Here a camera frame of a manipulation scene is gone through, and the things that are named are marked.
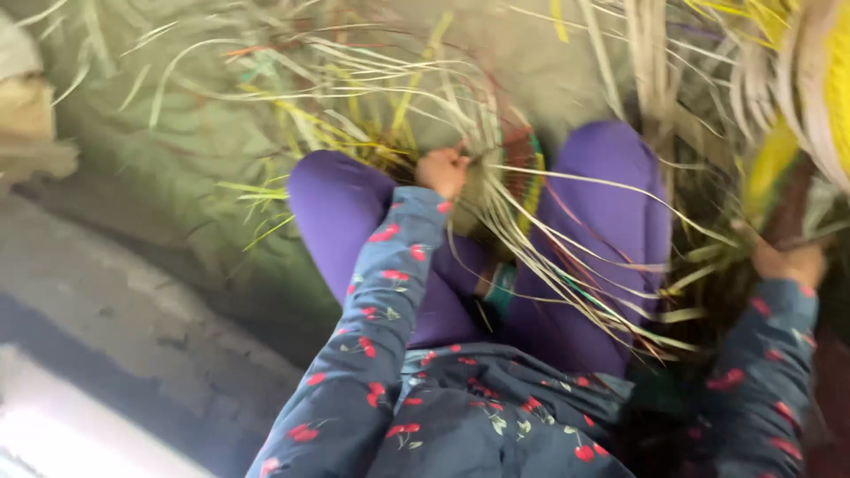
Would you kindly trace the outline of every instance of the purple pants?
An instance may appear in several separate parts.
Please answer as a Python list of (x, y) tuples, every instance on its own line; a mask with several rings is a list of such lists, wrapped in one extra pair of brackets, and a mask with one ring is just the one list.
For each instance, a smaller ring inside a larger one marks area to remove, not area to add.
[[(615, 181), (664, 198), (655, 156), (623, 122), (595, 122), (574, 131), (552, 170)], [(383, 173), (336, 151), (314, 152), (292, 171), (288, 187), (295, 220), (319, 272), (340, 303), (345, 299), (360, 249), (382, 223), (395, 186)], [(562, 205), (578, 220), (572, 219)], [(666, 262), (671, 234), (669, 211), (641, 193), (549, 178), (537, 217), (608, 260), (617, 263), (631, 260), (634, 264)], [(487, 257), (475, 242), (460, 236), (453, 240), (461, 261), (469, 269), (477, 272), (485, 269)], [(531, 241), (550, 260), (564, 263), (539, 230), (532, 232)], [(599, 276), (590, 274), (606, 293), (645, 310), (655, 309), (653, 301), (630, 294), (603, 277), (623, 287), (651, 293), (660, 285), (660, 275), (612, 265), (573, 247), (570, 250), (598, 272)], [(588, 282), (581, 273), (571, 274)], [(507, 317), (503, 318), (500, 335), (489, 334), (472, 320), (464, 307), (477, 282), (476, 275), (457, 263), (448, 244), (435, 251), (409, 348), (500, 342), (514, 345), (563, 372), (609, 373), (619, 377), (624, 374), (628, 348), (567, 304), (514, 297)], [(559, 299), (523, 264), (518, 264), (514, 292)], [(619, 310), (632, 323), (639, 324), (642, 320), (626, 307)], [(621, 337), (631, 343), (628, 336)]]

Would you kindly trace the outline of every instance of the concrete wall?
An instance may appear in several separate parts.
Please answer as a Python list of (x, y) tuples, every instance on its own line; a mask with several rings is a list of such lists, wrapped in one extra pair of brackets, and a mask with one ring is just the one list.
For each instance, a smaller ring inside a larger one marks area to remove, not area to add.
[(0, 344), (217, 476), (245, 472), (301, 372), (128, 250), (0, 200)]

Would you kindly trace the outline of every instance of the jacket sleeve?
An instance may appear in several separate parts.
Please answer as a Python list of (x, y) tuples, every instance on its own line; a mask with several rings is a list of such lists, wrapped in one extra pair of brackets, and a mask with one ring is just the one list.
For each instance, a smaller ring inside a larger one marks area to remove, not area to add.
[(800, 475), (817, 309), (814, 290), (796, 282), (758, 286), (721, 347), (699, 402), (699, 423), (689, 431), (694, 461), (712, 463), (711, 475)]
[(431, 190), (395, 189), (387, 218), (360, 251), (337, 329), (280, 412), (249, 477), (366, 472), (393, 418), (449, 206)]

